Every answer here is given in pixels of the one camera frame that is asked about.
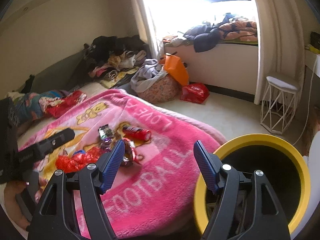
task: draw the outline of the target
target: white stool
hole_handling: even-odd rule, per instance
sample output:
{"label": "white stool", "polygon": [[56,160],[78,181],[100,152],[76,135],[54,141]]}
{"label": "white stool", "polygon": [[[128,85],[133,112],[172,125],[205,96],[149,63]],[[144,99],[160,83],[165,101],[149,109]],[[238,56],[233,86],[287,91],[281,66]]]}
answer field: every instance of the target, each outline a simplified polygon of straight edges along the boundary
{"label": "white stool", "polygon": [[262,98],[260,124],[270,133],[283,134],[296,109],[298,82],[281,73],[269,73]]}

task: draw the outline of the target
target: orange bag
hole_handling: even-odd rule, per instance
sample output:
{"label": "orange bag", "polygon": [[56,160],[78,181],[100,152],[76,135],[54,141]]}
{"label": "orange bag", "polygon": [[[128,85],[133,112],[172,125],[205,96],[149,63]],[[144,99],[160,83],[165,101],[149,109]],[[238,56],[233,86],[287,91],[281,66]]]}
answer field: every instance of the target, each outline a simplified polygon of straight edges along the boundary
{"label": "orange bag", "polygon": [[182,86],[189,84],[189,75],[180,57],[167,53],[165,59],[162,59],[160,63],[164,64],[164,70],[167,71]]}

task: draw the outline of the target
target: pink cloth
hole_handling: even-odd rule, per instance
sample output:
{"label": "pink cloth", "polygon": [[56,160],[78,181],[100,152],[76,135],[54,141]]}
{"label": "pink cloth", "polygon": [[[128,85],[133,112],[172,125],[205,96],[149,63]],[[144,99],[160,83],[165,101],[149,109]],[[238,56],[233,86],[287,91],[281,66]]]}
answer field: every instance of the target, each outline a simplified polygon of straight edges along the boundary
{"label": "pink cloth", "polygon": [[[151,130],[151,143],[137,147],[145,156],[141,165],[120,167],[112,188],[101,196],[117,237],[139,236],[170,225],[182,214],[192,214],[194,188],[199,176],[193,144],[201,140],[209,152],[214,152],[223,143],[223,136],[215,129],[184,118],[187,122],[157,111],[156,107],[121,90],[107,90],[73,107],[40,130],[23,148],[43,139],[50,129],[87,129],[76,147],[72,147],[73,152],[97,142],[98,128],[105,124],[115,129],[121,122],[129,122]],[[210,130],[210,134],[199,127]],[[90,237],[79,193],[75,194],[75,204],[81,233]]]}

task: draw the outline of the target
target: red can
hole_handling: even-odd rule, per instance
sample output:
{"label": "red can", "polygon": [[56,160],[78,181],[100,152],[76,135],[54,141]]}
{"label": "red can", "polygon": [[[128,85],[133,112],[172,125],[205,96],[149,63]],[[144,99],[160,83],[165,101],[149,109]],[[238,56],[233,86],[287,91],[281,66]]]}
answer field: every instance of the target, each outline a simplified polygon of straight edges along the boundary
{"label": "red can", "polygon": [[142,129],[135,126],[125,125],[122,128],[122,131],[125,135],[130,135],[131,137],[142,141],[148,141],[151,138],[150,130]]}

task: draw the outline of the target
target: yellow rim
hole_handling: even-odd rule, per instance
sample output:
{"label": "yellow rim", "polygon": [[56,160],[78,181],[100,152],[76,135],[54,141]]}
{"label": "yellow rim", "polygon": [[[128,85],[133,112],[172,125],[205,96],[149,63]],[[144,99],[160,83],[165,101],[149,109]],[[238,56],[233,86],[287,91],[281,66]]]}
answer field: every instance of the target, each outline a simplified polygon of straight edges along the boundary
{"label": "yellow rim", "polygon": [[[220,146],[214,152],[214,154],[216,154],[222,160],[235,150],[250,145],[265,145],[273,147],[288,156],[297,168],[301,182],[301,197],[297,211],[288,226],[291,234],[301,222],[308,206],[311,191],[308,167],[300,153],[291,144],[278,137],[268,134],[248,134],[237,137]],[[206,189],[206,184],[202,175],[200,174],[196,184],[194,210],[198,228],[202,234],[209,222],[205,204]]]}

